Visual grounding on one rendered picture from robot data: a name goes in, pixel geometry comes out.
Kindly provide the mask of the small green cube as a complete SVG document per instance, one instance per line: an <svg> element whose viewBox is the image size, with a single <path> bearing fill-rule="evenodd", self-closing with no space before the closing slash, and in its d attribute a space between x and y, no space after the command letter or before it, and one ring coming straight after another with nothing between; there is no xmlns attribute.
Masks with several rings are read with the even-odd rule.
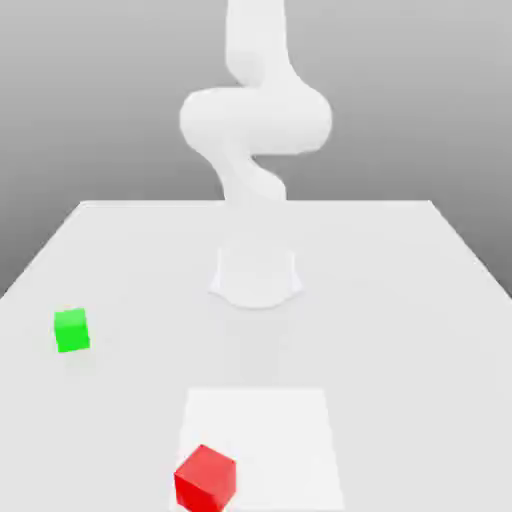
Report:
<svg viewBox="0 0 512 512"><path fill-rule="evenodd" d="M59 353L88 349L90 337L84 308L54 314L54 333Z"/></svg>

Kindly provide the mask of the small red cube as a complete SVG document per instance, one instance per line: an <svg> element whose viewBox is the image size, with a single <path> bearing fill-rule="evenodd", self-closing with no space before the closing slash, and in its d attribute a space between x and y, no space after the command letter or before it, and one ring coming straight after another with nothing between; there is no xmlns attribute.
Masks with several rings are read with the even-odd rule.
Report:
<svg viewBox="0 0 512 512"><path fill-rule="evenodd" d="M175 470L178 505L188 512L223 512L237 490L236 462L200 444Z"/></svg>

